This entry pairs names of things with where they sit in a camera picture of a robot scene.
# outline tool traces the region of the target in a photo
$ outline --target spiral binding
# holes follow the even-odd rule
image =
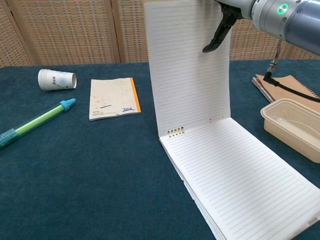
[[[320,97],[313,91],[311,90],[309,87],[307,87],[306,85],[304,85],[302,82],[300,82],[298,79],[296,79],[294,76],[292,76],[301,86],[303,86],[304,88],[306,88],[315,98],[320,99]]]
[[[184,130],[184,127],[182,126],[182,127],[179,127],[178,129],[176,128],[168,131],[168,136],[169,138],[173,138],[184,133],[185,133],[185,130]]]

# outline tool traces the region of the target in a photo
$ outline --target pen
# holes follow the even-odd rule
[[[60,113],[68,111],[75,103],[75,98],[61,101],[58,105],[52,107],[45,113],[34,117],[31,121],[19,127],[11,128],[10,130],[0,134],[0,149],[4,148],[5,146],[19,139],[22,135],[30,132],[34,128],[59,115]]]

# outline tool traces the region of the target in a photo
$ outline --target paper cup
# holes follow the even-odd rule
[[[38,73],[38,83],[45,91],[75,89],[77,77],[71,72],[41,69]]]

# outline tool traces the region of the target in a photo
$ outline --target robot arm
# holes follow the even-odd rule
[[[240,19],[292,45],[320,55],[320,0],[217,0],[223,13],[214,38],[202,51],[214,51]]]

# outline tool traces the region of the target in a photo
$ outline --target lined paper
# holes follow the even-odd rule
[[[290,239],[320,215],[320,190],[232,118],[160,140],[225,239]]]
[[[220,6],[212,0],[145,4],[149,66],[160,136],[180,127],[189,129],[230,117],[227,81],[230,35],[214,53],[202,53],[221,18]]]

